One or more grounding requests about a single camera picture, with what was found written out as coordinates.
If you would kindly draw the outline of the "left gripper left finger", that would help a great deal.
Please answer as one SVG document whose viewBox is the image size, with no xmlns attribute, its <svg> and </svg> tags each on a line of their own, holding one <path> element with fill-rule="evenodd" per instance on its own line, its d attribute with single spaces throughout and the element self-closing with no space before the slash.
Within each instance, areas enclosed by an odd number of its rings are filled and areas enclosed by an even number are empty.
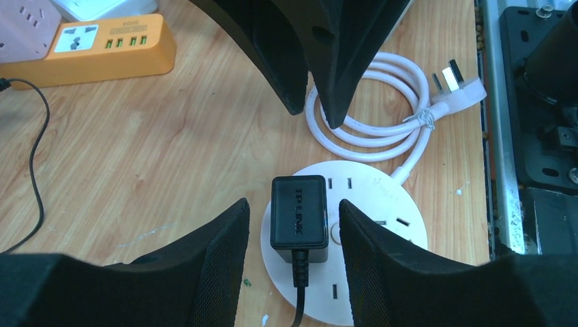
<svg viewBox="0 0 578 327">
<path fill-rule="evenodd" d="M 249 238 L 240 199 L 129 264 L 62 253 L 1 256 L 2 326 L 233 326 Z"/>
</svg>

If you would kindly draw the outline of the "long white power strip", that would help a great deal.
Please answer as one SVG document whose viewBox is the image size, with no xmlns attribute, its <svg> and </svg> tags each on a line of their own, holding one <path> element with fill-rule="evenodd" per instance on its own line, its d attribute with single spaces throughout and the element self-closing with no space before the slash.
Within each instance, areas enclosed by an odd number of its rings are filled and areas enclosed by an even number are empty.
<svg viewBox="0 0 578 327">
<path fill-rule="evenodd" d="M 157 11 L 156 0 L 51 0 L 51 4 L 70 22 L 121 18 Z"/>
</svg>

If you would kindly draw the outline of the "black mounting base rail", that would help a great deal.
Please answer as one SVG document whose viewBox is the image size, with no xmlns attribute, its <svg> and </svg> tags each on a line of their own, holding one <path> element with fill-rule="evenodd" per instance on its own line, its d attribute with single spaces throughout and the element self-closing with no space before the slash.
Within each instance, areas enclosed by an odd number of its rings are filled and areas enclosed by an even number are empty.
<svg viewBox="0 0 578 327">
<path fill-rule="evenodd" d="M 496 255 L 577 252 L 577 2 L 481 1 Z"/>
</svg>

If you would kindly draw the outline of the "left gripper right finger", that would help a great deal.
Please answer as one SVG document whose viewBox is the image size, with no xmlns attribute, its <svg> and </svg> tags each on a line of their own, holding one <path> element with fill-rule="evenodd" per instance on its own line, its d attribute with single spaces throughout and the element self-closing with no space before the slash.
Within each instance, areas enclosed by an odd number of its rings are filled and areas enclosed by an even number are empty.
<svg viewBox="0 0 578 327">
<path fill-rule="evenodd" d="M 577 256 L 442 257 L 339 203 L 355 326 L 576 326 Z"/>
</svg>

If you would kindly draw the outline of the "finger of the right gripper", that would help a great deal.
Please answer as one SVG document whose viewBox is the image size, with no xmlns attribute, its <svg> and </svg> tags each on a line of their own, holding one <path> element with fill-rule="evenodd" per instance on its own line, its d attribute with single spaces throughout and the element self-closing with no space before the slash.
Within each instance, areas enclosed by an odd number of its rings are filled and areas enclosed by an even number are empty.
<svg viewBox="0 0 578 327">
<path fill-rule="evenodd" d="M 274 1 L 296 37 L 295 63 L 314 79 L 331 129 L 344 124 L 354 92 L 411 1 Z"/>
<path fill-rule="evenodd" d="M 260 70 L 291 115 L 302 113 L 308 68 L 301 43 L 273 1 L 193 0 Z"/>
</svg>

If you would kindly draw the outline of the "orange power strip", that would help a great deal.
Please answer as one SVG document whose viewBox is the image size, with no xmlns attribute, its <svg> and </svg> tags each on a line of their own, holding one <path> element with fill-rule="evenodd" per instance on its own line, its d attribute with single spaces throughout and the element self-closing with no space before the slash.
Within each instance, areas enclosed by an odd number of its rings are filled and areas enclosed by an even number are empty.
<svg viewBox="0 0 578 327">
<path fill-rule="evenodd" d="M 1 64 L 13 88 L 58 87 L 166 74 L 177 43 L 161 14 L 64 23 L 48 54 Z"/>
</svg>

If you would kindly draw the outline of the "pink cube socket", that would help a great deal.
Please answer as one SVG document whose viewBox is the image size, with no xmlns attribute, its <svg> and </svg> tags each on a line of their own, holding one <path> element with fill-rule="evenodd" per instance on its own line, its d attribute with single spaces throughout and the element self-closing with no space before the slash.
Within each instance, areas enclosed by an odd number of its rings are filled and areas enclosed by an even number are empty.
<svg viewBox="0 0 578 327">
<path fill-rule="evenodd" d="M 1 0 L 1 62 L 43 59 L 61 19 L 46 0 Z"/>
</svg>

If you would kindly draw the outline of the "black plug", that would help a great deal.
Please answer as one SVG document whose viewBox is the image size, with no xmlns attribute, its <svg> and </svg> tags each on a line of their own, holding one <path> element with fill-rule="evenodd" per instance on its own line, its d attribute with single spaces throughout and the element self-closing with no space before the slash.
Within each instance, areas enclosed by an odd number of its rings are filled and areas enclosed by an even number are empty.
<svg viewBox="0 0 578 327">
<path fill-rule="evenodd" d="M 278 176 L 271 188 L 270 245 L 287 263 L 308 252 L 310 263 L 329 258 L 326 179 L 321 175 Z"/>
</svg>

